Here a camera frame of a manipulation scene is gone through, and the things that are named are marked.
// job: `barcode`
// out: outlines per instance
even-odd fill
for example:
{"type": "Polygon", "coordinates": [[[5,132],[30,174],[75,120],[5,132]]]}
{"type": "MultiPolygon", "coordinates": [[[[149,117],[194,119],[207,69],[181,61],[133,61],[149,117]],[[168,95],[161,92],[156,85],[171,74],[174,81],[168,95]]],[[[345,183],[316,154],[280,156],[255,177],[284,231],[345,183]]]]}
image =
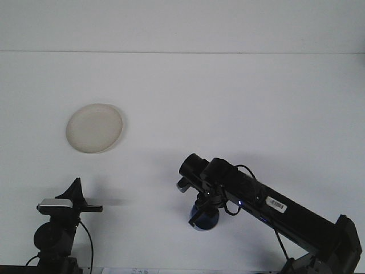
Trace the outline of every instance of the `barcode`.
{"type": "Polygon", "coordinates": [[[275,200],[271,200],[271,203],[276,206],[276,207],[279,207],[280,209],[283,209],[284,205],[275,201],[275,200]]]}
{"type": "Polygon", "coordinates": [[[268,196],[266,198],[266,204],[281,213],[284,213],[287,209],[286,205],[276,201],[275,199],[271,198],[270,196],[268,196]]]}

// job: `cable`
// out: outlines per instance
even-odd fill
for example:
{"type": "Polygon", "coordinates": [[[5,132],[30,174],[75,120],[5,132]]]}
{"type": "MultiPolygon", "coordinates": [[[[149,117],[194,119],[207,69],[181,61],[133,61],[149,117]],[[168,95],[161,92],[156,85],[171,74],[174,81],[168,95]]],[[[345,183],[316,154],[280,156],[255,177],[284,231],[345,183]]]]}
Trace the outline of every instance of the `cable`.
{"type": "MultiPolygon", "coordinates": [[[[247,166],[245,166],[245,165],[243,165],[243,164],[238,164],[238,165],[236,165],[236,167],[243,167],[243,168],[245,168],[245,169],[247,169],[247,171],[251,174],[251,176],[252,176],[252,178],[254,178],[256,181],[257,181],[257,179],[256,179],[256,177],[255,177],[255,175],[253,174],[253,172],[247,167],[247,166]]],[[[280,239],[280,235],[279,235],[279,233],[278,233],[278,230],[276,229],[276,227],[275,227],[275,225],[274,225],[274,222],[273,222],[273,217],[271,216],[271,226],[273,227],[273,230],[274,230],[274,232],[275,232],[275,235],[276,235],[276,237],[278,238],[278,241],[279,241],[279,244],[280,244],[280,247],[281,247],[281,249],[283,250],[283,253],[284,253],[284,256],[285,256],[285,258],[286,258],[286,260],[287,261],[289,261],[290,259],[289,259],[289,256],[287,255],[287,252],[286,252],[286,250],[285,250],[285,247],[284,247],[284,245],[283,245],[283,242],[281,241],[281,239],[280,239]]]]}
{"type": "Polygon", "coordinates": [[[29,259],[29,261],[25,264],[25,266],[27,267],[27,266],[29,265],[29,263],[30,263],[31,261],[33,261],[35,258],[38,258],[38,255],[36,255],[36,256],[34,256],[34,257],[30,258],[30,259],[29,259]]]}
{"type": "Polygon", "coordinates": [[[94,264],[94,245],[92,244],[92,239],[91,239],[91,235],[89,233],[89,231],[87,230],[86,226],[82,223],[82,221],[80,221],[80,224],[82,225],[82,227],[85,229],[87,236],[89,236],[90,239],[90,244],[91,244],[91,265],[90,265],[90,274],[92,274],[92,266],[94,264]]]}
{"type": "Polygon", "coordinates": [[[230,216],[236,216],[236,215],[240,212],[241,207],[239,207],[239,208],[238,208],[238,210],[237,210],[237,212],[236,212],[236,213],[232,213],[232,212],[230,212],[230,211],[228,210],[227,204],[225,203],[225,204],[224,204],[224,210],[225,210],[225,212],[227,212],[230,216]]]}

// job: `white petri dish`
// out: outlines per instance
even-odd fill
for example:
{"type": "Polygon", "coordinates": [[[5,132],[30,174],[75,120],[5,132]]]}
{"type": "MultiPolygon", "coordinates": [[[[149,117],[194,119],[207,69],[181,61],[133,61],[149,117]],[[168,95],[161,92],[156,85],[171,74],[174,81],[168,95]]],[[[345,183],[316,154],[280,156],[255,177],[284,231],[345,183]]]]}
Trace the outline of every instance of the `white petri dish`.
{"type": "Polygon", "coordinates": [[[100,153],[119,139],[123,121],[110,104],[89,104],[73,114],[66,127],[70,145],[84,153],[100,153]]]}

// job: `camera mount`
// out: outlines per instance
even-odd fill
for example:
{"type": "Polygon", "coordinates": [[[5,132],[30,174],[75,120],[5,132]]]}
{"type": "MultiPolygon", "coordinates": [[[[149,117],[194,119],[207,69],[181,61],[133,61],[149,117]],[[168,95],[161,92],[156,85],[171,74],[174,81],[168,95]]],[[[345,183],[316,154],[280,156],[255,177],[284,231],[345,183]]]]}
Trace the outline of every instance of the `camera mount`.
{"type": "Polygon", "coordinates": [[[102,205],[88,205],[80,178],[54,199],[44,199],[37,205],[50,221],[40,226],[34,235],[34,245],[40,250],[37,274],[82,274],[77,259],[69,257],[81,212],[102,212],[102,205]]]}
{"type": "Polygon", "coordinates": [[[208,162],[191,154],[179,173],[182,178],[177,188],[181,192],[189,187],[198,191],[196,210],[189,221],[192,226],[202,223],[208,228],[200,228],[212,228],[218,220],[207,225],[209,212],[223,207],[228,211],[226,203],[231,201],[308,252],[288,260],[280,274],[354,273],[362,249],[355,224],[347,216],[340,215],[334,224],[223,159],[208,162]]]}

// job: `barcode sticker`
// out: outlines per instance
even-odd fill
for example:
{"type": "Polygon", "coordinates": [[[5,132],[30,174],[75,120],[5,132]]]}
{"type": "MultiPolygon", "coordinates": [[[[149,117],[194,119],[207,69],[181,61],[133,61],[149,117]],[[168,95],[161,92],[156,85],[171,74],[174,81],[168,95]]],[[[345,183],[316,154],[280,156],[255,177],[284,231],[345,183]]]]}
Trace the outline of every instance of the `barcode sticker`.
{"type": "Polygon", "coordinates": [[[280,203],[279,201],[276,201],[275,199],[271,198],[270,196],[268,196],[266,198],[266,204],[269,207],[272,207],[281,213],[284,213],[287,209],[286,205],[284,205],[283,203],[280,203]]]}

